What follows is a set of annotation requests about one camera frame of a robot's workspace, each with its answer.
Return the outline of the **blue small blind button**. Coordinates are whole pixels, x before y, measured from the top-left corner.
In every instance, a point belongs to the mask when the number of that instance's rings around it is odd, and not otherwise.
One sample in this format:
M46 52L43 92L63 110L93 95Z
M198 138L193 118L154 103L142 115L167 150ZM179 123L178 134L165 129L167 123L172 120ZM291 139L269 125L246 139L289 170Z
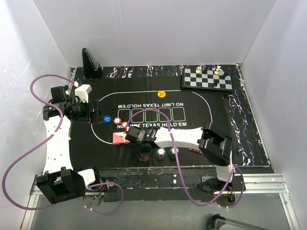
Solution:
M104 123L110 123L112 121L112 117L110 115L104 116Z

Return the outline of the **black triangular all-in marker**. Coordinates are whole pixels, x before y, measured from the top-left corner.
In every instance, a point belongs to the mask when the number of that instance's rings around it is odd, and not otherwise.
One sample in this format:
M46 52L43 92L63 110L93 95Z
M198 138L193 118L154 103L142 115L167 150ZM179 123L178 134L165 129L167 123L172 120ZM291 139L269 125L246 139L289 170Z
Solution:
M202 154L202 152L200 150L197 150L197 149L190 148L189 151L192 151L192 152L195 152L195 153L198 153L198 154Z

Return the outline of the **yellow dealer button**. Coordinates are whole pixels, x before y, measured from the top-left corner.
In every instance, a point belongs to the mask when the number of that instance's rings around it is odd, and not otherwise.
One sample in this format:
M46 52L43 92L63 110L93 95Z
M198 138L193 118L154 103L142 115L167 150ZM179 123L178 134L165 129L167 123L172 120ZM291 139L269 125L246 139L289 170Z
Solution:
M158 96L159 98L165 98L166 92L165 92L165 91L159 91L159 92L157 93L157 96Z

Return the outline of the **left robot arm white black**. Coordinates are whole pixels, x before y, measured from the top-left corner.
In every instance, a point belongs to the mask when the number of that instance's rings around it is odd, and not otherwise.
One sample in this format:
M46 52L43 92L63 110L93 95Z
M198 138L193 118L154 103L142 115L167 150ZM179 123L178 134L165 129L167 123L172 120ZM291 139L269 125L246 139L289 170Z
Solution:
M86 188L96 192L102 186L94 168L74 171L70 160L70 131L72 122L89 122L89 93L92 87L83 84L74 90L68 86L51 88L52 98L43 107L47 135L56 131L47 142L46 163L36 185L51 204L85 195Z

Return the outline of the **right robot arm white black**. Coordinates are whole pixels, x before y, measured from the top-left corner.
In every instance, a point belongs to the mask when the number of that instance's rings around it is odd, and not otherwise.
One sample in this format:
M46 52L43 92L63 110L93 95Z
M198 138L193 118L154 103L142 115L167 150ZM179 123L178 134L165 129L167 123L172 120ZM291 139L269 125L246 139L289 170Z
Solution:
M177 148L201 151L206 159L216 168L217 184L222 190L230 189L235 180L233 170L233 141L221 128L213 123L194 129L168 129L150 127L142 129L131 126L125 139L140 153L150 153L154 149L170 148L175 143Z

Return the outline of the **black texas holdem poker mat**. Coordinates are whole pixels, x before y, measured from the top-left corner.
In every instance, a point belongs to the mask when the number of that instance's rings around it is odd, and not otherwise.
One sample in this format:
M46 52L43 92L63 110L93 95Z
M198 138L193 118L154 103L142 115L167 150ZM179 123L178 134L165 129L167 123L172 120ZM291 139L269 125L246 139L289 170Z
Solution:
M84 80L84 83L92 86L90 102L99 100L102 115L119 117L122 121L128 121L131 125L143 129L194 129L213 122L233 140L233 163L242 164L242 155L229 120L228 100L225 96L182 91L180 77L95 79ZM157 96L159 91L166 92L165 98ZM169 156L159 160L152 154L148 161L142 162L134 154L131 146L113 145L113 133L121 130L121 126L113 122L93 125L74 122L70 141L73 168L176 166L176 160Z

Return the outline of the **red playing card deck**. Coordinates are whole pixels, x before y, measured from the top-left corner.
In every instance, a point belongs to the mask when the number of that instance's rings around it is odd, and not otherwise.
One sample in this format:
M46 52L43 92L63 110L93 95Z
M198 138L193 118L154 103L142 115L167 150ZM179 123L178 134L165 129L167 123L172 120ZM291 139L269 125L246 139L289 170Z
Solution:
M114 132L112 136L113 145L129 144L130 141L126 140L126 134L126 132Z

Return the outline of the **green poker chip stack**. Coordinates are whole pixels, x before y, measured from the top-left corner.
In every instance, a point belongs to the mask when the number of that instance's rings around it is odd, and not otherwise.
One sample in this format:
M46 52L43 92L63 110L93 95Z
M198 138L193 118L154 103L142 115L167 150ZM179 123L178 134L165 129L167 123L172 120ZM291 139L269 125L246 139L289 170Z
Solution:
M169 153L168 153L169 158L175 159L175 158L176 158L176 152L179 153L179 149L178 149L177 147L176 147L176 148L172 147L172 148L169 150Z

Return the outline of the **black card shoe stand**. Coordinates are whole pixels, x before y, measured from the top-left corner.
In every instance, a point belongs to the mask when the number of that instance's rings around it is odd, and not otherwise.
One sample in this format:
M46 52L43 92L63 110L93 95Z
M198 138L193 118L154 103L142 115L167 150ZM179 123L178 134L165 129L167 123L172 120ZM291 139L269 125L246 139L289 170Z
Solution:
M83 72L86 79L99 79L103 75L102 66L97 62L88 48L82 49Z

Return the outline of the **black white chess board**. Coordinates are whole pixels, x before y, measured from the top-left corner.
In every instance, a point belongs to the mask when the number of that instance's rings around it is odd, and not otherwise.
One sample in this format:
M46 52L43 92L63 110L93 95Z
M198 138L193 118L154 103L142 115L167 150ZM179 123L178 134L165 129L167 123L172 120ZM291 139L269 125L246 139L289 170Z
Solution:
M196 69L184 69L182 75L181 89L183 91L192 92L209 92L220 94L232 94L233 83L230 72L226 77L223 77L224 71L220 70L218 75L214 74L214 70L209 69L207 74L196 73ZM213 84L215 81L219 81L217 87Z

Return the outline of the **black case corner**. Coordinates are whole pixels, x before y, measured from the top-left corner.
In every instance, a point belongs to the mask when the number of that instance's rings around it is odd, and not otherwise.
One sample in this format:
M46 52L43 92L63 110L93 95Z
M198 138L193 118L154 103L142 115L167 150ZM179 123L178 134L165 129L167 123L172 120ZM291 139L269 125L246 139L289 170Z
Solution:
M208 218L207 229L208 230L266 230L266 228L225 218L220 214L215 214Z

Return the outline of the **white chess pawn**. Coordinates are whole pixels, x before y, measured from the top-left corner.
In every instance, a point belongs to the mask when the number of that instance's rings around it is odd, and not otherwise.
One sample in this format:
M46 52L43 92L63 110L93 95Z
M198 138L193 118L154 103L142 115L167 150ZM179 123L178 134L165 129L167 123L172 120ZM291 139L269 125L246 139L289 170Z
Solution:
M216 69L215 69L215 71L214 71L214 74L215 74L215 75L218 75L219 72L220 72L220 70L221 70L221 66L217 66Z

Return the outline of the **aluminium frame rail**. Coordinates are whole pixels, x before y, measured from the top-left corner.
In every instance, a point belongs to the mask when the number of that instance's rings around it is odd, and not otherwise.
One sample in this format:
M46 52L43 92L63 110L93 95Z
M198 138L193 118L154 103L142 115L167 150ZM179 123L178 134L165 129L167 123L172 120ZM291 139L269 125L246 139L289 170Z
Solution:
M175 198L179 188L170 188L167 200L107 202L97 192L53 207L28 210L23 230L207 230L215 214L266 230L297 230L289 191L280 174L245 174L246 190L234 192L237 205L227 209L218 204L199 207Z

